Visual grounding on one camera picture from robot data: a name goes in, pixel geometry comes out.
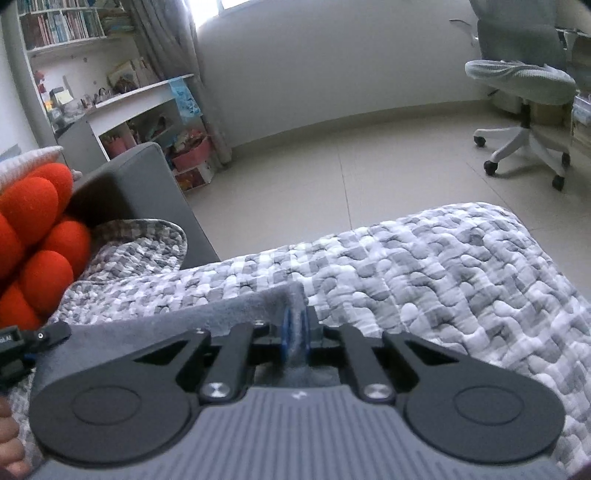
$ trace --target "baseboard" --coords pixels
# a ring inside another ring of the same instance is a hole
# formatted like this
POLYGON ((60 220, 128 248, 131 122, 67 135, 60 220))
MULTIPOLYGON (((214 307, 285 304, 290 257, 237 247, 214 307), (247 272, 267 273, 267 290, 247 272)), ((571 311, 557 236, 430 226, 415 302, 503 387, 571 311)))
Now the baseboard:
POLYGON ((346 116, 335 120, 327 120, 318 124, 294 128, 268 137, 259 138, 232 148, 234 160, 258 153, 260 151, 277 148, 304 139, 318 138, 327 134, 347 129, 367 127, 369 125, 384 124, 401 119, 419 118, 422 116, 448 115, 450 113, 465 113, 490 111, 494 109, 489 100, 468 100, 465 102, 431 103, 429 105, 406 106, 391 108, 370 113, 346 116))

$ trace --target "curtain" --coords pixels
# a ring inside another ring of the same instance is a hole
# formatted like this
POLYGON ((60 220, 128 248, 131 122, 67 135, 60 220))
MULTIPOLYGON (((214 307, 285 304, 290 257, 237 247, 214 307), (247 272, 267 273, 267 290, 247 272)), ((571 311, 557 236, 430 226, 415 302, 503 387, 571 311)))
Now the curtain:
POLYGON ((222 164, 232 160, 217 107, 202 82, 197 55, 197 32, 189 0, 124 0, 138 33, 138 49, 160 80, 187 73, 188 82, 203 112, 207 133, 222 164))

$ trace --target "gray ribbed surface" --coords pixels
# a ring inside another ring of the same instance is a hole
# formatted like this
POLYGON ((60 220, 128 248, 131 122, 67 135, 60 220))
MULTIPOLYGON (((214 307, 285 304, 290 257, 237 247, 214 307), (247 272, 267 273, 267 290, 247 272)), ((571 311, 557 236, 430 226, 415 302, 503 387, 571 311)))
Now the gray ribbed surface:
POLYGON ((365 404, 347 386, 251 388, 206 409, 189 434, 142 465, 87 471, 49 461, 35 480, 558 480, 550 460, 470 466, 418 440, 396 411, 365 404))

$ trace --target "window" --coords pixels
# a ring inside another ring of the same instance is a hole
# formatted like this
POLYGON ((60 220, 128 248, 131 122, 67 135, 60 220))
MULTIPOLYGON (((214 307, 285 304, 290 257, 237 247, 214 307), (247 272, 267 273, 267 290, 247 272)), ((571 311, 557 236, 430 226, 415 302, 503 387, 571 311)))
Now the window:
POLYGON ((191 0, 191 11, 195 20, 195 26, 204 24, 211 17, 219 15, 222 11, 249 0, 191 0))

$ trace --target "sofa armrest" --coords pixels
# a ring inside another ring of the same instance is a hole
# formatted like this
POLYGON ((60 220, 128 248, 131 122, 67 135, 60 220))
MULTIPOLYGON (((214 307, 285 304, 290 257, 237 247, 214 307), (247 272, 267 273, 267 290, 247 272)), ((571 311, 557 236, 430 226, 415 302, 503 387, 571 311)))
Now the sofa armrest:
POLYGON ((116 219, 176 223, 189 243, 182 268, 219 261, 155 143, 131 148, 74 184, 68 211, 89 227, 116 219))

